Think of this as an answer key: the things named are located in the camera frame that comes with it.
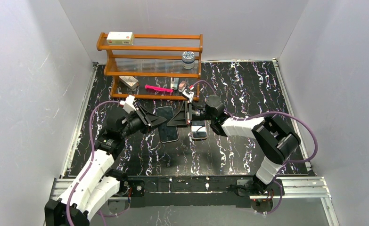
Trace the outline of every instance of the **gray wall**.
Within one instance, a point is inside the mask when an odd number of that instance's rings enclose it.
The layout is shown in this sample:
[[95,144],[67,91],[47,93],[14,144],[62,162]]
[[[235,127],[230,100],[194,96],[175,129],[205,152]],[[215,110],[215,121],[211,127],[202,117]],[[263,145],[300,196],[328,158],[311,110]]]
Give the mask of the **gray wall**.
[[100,32],[203,34],[203,60],[280,56],[307,0],[59,0],[93,61]]
[[369,0],[311,0],[279,65],[340,224],[369,225]]
[[57,0],[0,0],[0,226],[39,226],[92,62]]

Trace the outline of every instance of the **box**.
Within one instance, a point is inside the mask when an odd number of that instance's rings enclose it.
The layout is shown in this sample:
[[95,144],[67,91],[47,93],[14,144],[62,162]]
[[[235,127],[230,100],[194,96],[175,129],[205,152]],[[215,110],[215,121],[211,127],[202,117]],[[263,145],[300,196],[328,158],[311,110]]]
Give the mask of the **box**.
[[133,32],[110,32],[107,37],[109,45],[133,45]]
[[139,86],[139,81],[131,76],[119,76],[119,79],[129,87],[131,90],[134,90],[137,86]]

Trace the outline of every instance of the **black smartphone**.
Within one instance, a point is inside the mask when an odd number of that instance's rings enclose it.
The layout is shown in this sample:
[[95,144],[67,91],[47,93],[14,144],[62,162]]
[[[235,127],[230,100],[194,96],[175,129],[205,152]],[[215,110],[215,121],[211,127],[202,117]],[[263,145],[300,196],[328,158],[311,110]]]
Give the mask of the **black smartphone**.
[[193,140],[204,140],[208,137],[205,121],[193,121],[191,124],[191,137]]
[[169,143],[179,140],[179,134],[177,132],[177,127],[167,127],[167,122],[174,117],[174,112],[172,106],[164,106],[156,108],[156,115],[166,118],[166,122],[162,123],[158,127],[159,140],[162,143]]

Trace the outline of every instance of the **small pink item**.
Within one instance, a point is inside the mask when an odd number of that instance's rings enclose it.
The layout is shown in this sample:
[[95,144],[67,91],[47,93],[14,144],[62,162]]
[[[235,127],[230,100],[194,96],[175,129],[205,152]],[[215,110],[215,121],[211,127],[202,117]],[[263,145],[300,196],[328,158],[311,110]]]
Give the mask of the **small pink item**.
[[145,85],[146,89],[153,89],[155,91],[161,91],[161,92],[168,92],[168,93],[172,93],[173,89],[166,89],[166,88],[161,88],[161,87],[156,87],[156,86],[150,86],[150,85]]

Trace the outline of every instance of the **round container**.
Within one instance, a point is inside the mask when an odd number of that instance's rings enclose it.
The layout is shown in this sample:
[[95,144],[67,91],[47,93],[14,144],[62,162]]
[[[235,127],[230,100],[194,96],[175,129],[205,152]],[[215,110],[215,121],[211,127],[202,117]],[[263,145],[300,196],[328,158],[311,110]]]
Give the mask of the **round container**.
[[184,52],[183,55],[181,55],[182,65],[186,69],[191,69],[194,67],[195,59],[196,57],[194,52]]

